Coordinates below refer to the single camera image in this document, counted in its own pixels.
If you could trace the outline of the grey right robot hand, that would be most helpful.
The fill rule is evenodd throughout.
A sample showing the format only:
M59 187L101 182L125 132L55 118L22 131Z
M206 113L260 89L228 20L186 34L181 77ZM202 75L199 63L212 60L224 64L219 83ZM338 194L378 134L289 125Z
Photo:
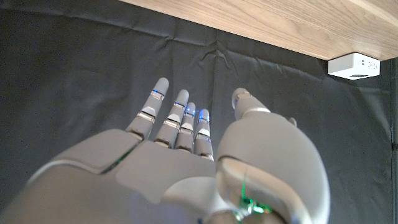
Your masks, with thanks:
M2 223L327 223L322 159L294 119L244 88L218 149L210 115L182 90L154 140L168 80L124 130L110 129L54 157L1 213Z

